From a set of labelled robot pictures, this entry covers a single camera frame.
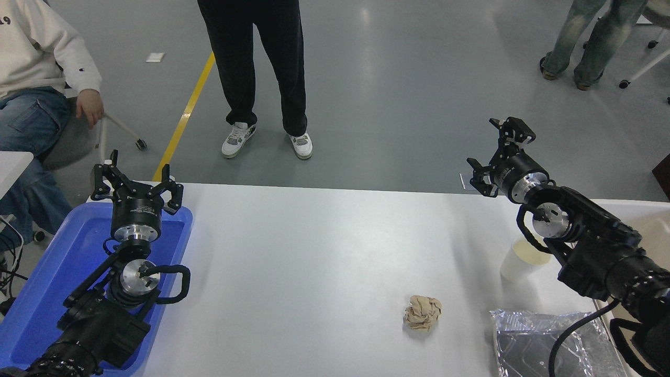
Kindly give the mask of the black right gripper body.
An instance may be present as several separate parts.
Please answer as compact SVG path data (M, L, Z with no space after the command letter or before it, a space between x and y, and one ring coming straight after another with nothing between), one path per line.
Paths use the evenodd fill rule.
M524 152L503 160L492 174L492 196L505 196L515 204L528 202L531 191L548 185L548 172Z

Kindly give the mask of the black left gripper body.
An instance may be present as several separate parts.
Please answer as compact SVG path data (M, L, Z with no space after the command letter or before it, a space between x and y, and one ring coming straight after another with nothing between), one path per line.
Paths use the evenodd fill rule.
M131 228L141 227L144 234L161 233L161 196L148 197L151 186L136 184L115 188L111 234L122 234Z

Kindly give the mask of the seated person's left hand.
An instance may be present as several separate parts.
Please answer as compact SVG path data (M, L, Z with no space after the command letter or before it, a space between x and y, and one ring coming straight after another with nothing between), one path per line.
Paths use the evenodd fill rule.
M92 130L104 117L104 105L101 94L91 88L81 90L77 95L75 115L86 118L88 128Z

